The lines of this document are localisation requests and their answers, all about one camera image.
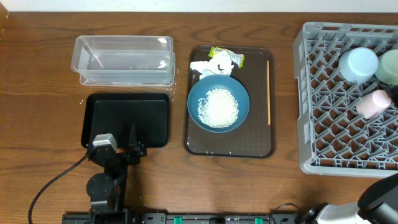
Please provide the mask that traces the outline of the mint green bowl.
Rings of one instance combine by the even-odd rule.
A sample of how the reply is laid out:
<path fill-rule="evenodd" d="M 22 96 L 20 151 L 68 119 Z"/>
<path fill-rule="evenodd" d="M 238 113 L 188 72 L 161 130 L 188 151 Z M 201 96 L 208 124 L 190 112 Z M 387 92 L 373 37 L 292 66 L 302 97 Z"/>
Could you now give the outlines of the mint green bowl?
<path fill-rule="evenodd" d="M 397 85 L 398 50 L 389 50 L 378 57 L 379 66 L 375 76 L 383 83 Z"/>

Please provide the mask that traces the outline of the pink plastic cup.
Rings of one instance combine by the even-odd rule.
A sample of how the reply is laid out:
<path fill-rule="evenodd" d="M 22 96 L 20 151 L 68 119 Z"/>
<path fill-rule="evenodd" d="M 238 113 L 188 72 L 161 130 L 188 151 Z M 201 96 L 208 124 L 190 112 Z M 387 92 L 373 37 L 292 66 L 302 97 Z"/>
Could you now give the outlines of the pink plastic cup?
<path fill-rule="evenodd" d="M 366 119 L 374 118 L 390 106 L 392 100 L 384 90 L 376 90 L 367 94 L 356 105 L 356 111 Z"/>

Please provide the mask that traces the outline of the light blue bowl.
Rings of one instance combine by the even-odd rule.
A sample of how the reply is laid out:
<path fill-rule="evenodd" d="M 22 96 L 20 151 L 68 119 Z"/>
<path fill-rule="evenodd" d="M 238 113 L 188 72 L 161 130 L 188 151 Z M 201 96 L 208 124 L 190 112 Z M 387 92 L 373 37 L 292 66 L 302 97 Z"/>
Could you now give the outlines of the light blue bowl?
<path fill-rule="evenodd" d="M 375 74 L 378 66 L 379 60 L 377 55 L 365 47 L 349 50 L 339 60 L 342 77 L 353 83 L 368 81 Z"/>

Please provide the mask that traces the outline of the dark blue plate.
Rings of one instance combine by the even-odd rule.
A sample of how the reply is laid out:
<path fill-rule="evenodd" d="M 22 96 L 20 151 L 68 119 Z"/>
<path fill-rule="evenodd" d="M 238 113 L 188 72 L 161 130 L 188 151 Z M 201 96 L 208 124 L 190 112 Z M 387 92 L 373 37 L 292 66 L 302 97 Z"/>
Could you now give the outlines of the dark blue plate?
<path fill-rule="evenodd" d="M 198 117 L 198 100 L 204 97 L 208 90 L 214 88 L 223 88 L 229 90 L 239 104 L 238 118 L 234 124 L 227 128 L 211 128 L 203 124 Z M 194 84 L 188 94 L 187 108 L 192 120 L 202 129 L 213 133 L 225 133 L 236 129 L 240 124 L 243 123 L 249 113 L 250 101 L 245 87 L 243 87 L 243 85 L 240 84 L 240 82 L 238 82 L 236 79 L 225 75 L 212 75 Z"/>

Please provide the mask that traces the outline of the white paper napkin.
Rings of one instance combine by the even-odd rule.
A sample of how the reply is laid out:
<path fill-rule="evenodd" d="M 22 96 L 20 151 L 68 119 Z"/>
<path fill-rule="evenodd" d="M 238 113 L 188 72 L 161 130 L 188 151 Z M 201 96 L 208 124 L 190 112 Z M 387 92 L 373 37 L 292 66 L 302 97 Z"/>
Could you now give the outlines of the white paper napkin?
<path fill-rule="evenodd" d="M 196 61 L 190 63 L 190 68 L 200 73 L 199 79 L 212 75 L 230 76 L 234 68 L 231 56 L 223 50 L 214 55 L 209 61 Z"/>

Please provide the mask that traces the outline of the wooden chopstick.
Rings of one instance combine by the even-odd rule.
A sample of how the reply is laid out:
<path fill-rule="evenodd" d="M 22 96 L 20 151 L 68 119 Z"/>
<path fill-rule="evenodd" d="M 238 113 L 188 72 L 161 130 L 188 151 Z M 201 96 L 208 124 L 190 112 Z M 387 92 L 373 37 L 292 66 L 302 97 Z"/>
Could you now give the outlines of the wooden chopstick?
<path fill-rule="evenodd" d="M 271 83 L 270 83 L 270 65 L 267 61 L 267 123 L 271 125 Z"/>

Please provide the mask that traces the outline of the yellow green snack wrapper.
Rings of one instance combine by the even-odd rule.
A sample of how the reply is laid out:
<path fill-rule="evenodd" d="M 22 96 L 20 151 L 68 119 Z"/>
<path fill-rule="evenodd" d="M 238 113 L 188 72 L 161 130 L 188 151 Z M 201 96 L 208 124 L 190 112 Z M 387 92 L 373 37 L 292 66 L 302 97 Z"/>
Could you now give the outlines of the yellow green snack wrapper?
<path fill-rule="evenodd" d="M 208 54 L 211 58 L 221 58 L 229 57 L 232 63 L 236 64 L 238 68 L 242 68 L 244 65 L 245 56 L 243 54 L 237 54 L 232 50 L 221 48 L 221 47 L 211 47 Z"/>

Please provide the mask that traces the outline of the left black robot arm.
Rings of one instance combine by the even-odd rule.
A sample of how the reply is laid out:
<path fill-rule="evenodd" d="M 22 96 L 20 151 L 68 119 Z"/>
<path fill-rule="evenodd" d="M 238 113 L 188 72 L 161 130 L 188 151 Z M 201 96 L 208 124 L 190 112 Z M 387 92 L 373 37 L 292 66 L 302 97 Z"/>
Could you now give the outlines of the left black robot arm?
<path fill-rule="evenodd" d="M 124 207 L 129 166 L 138 165 L 146 155 L 146 148 L 133 124 L 126 152 L 117 151 L 118 144 L 111 133 L 94 137 L 87 148 L 88 160 L 103 167 L 104 171 L 93 175 L 86 185 L 90 197 L 92 223 L 130 223 L 131 212 Z"/>

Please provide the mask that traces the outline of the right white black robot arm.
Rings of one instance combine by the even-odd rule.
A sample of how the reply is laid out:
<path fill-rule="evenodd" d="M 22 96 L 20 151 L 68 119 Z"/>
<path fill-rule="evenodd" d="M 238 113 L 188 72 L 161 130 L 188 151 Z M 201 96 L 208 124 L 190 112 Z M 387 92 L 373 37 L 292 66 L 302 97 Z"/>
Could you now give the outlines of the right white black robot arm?
<path fill-rule="evenodd" d="M 366 119 L 397 104 L 397 86 L 376 90 L 356 105 L 356 111 Z M 397 174 L 379 180 L 368 187 L 358 203 L 346 205 L 321 204 L 302 216 L 297 223 L 391 223 L 397 224 Z"/>

